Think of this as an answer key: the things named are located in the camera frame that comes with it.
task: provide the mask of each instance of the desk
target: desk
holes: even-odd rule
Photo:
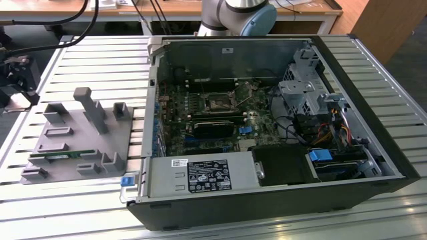
[[[139,170],[148,37],[88,36],[76,46],[55,51],[38,89],[40,103],[20,114],[0,149],[2,239],[370,240],[415,239],[426,234],[426,113],[361,41],[347,36],[322,38],[423,177],[419,181],[349,210],[171,231],[148,231],[128,212],[119,200],[120,177],[22,185],[20,174],[47,121],[42,112],[55,101],[63,101],[70,110],[82,109],[74,101],[76,87],[91,87],[92,98],[104,108],[115,102],[135,107],[127,171]],[[326,77],[338,91],[331,75]]]
[[[83,0],[0,0],[0,21],[55,21],[72,16],[82,8]],[[301,4],[295,6],[295,21],[322,22],[318,33],[329,34],[335,19],[342,15],[342,10],[330,7],[325,0],[314,0],[317,5]],[[201,21],[202,3],[181,0],[159,0],[169,21]],[[139,0],[138,8],[151,23],[158,20],[156,13],[148,0]],[[88,22],[92,19],[92,11],[86,11],[75,21]],[[99,22],[131,22],[139,21],[136,10],[132,6],[118,6],[118,9],[103,10],[99,13]],[[294,21],[294,12],[283,8],[278,9],[278,21]]]

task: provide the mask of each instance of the motherboard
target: motherboard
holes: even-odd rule
[[[279,143],[270,111],[273,87],[257,80],[195,79],[159,87],[167,156],[246,152]]]

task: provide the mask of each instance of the wooden table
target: wooden table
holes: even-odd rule
[[[0,21],[55,21],[72,16],[82,8],[83,0],[0,0]],[[333,9],[325,0],[314,0],[317,4],[299,4],[294,14],[283,8],[278,9],[278,21],[322,22],[318,33],[329,34],[337,17],[343,11]],[[182,0],[159,0],[169,21],[201,21],[202,3]],[[151,23],[158,20],[156,13],[148,0],[139,0],[138,8]],[[76,21],[88,22],[94,12],[86,11]],[[99,13],[99,22],[139,21],[132,6],[118,6],[118,9],[103,10]]]

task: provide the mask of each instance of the yellow wire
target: yellow wire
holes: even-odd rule
[[[323,142],[325,140],[327,140],[327,138],[331,136],[331,132],[329,132],[318,141],[315,141],[313,143],[313,145],[317,145],[318,143]]]

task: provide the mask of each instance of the barcode sticker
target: barcode sticker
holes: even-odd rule
[[[135,12],[135,11],[120,11],[119,14],[120,14],[120,15],[136,15],[136,14],[139,14],[139,13]]]
[[[173,167],[187,167],[189,159],[173,159]]]

